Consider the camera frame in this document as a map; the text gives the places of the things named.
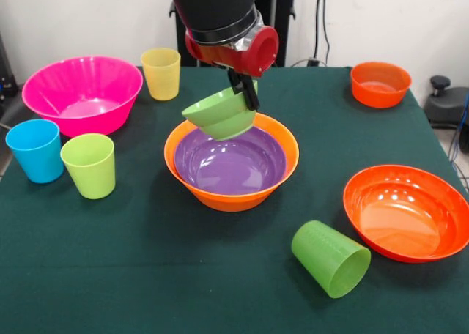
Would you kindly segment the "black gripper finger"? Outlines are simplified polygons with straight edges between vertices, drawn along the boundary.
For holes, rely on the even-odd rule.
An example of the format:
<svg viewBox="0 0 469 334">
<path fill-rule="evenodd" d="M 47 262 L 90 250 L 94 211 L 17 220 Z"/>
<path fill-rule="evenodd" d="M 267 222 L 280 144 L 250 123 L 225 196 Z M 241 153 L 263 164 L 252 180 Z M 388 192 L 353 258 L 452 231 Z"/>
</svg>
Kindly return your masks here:
<svg viewBox="0 0 469 334">
<path fill-rule="evenodd" d="M 237 73 L 235 70 L 228 70 L 228 78 L 231 84 L 232 91 L 238 94 L 243 91 L 242 74 Z"/>
<path fill-rule="evenodd" d="M 259 99 L 257 96 L 257 80 L 253 78 L 241 79 L 241 90 L 245 98 L 245 104 L 249 111 L 259 109 Z"/>
</svg>

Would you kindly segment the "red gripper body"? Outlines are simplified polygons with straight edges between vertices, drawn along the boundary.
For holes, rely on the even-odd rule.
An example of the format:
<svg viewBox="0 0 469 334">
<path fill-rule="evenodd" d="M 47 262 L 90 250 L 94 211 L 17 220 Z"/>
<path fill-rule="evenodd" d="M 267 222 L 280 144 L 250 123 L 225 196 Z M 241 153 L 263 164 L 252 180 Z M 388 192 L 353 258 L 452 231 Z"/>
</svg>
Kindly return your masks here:
<svg viewBox="0 0 469 334">
<path fill-rule="evenodd" d="M 274 28 L 256 26 L 238 41 L 224 45 L 200 45 L 186 32 L 185 44 L 188 52 L 201 62 L 258 78 L 276 60 L 279 40 Z"/>
</svg>

